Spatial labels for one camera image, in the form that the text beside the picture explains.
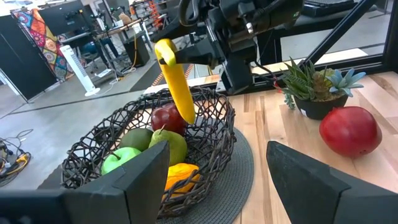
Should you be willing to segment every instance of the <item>yellow banana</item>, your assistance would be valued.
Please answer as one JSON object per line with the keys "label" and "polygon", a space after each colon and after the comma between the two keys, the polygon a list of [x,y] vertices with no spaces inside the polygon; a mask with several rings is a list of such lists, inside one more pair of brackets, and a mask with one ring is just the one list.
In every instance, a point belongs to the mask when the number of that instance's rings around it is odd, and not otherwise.
{"label": "yellow banana", "polygon": [[170,39],[162,39],[155,44],[155,53],[158,59],[164,59],[166,65],[159,63],[160,69],[166,79],[175,105],[181,117],[188,123],[195,122],[195,109],[192,95],[184,76],[182,65],[177,64],[174,52],[177,50]]}

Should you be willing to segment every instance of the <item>black wire basket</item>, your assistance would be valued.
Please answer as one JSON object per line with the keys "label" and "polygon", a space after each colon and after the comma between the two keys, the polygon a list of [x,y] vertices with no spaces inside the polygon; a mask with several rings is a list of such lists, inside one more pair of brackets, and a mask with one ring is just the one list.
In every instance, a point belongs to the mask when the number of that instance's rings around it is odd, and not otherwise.
{"label": "black wire basket", "polygon": [[[231,159],[236,141],[235,111],[227,97],[200,87],[192,87],[191,93],[196,118],[184,134],[188,144],[185,162],[197,165],[199,170],[164,192],[159,218],[179,216],[201,202]],[[62,163],[62,186],[77,189],[100,177],[104,159],[118,148],[121,136],[134,128],[150,129],[152,111],[170,102],[173,99],[169,90],[160,90],[129,102],[102,120],[67,152],[68,157]],[[193,180],[197,174],[200,178]],[[188,184],[193,184],[191,191],[177,192]]]}

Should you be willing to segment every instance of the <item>black pot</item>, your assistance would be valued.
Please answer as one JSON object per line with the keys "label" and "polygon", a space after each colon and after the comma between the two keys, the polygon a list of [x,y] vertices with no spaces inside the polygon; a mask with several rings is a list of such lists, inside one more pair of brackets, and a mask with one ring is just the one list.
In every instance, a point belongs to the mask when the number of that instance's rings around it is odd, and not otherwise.
{"label": "black pot", "polygon": [[348,99],[347,95],[343,95],[340,98],[331,101],[314,102],[314,101],[303,101],[294,97],[297,108],[301,111],[304,116],[311,119],[322,120],[333,108],[344,107]]}

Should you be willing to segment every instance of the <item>gray placemat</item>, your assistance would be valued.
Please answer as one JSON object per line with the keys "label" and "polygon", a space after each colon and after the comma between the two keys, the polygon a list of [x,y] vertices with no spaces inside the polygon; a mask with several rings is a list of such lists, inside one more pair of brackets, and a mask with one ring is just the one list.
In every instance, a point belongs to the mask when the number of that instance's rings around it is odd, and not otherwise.
{"label": "gray placemat", "polygon": [[249,143],[234,129],[236,143],[231,160],[211,186],[210,193],[185,215],[158,220],[157,224],[232,223],[249,197],[254,178],[254,160]]}

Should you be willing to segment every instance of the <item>colorful tapestry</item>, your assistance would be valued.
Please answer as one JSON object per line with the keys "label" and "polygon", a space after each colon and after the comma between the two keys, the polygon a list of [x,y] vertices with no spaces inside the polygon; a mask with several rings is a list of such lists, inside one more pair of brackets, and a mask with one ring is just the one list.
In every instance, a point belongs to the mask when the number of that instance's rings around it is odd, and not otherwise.
{"label": "colorful tapestry", "polygon": [[32,9],[27,12],[17,11],[14,15],[25,27],[30,36],[34,39],[37,46],[41,49],[44,57],[49,62],[50,68],[54,71],[59,80],[66,80],[73,75],[73,70],[67,64],[67,60],[60,50],[60,42],[64,36],[55,37],[50,29],[45,25],[44,20],[38,13],[38,9]]}

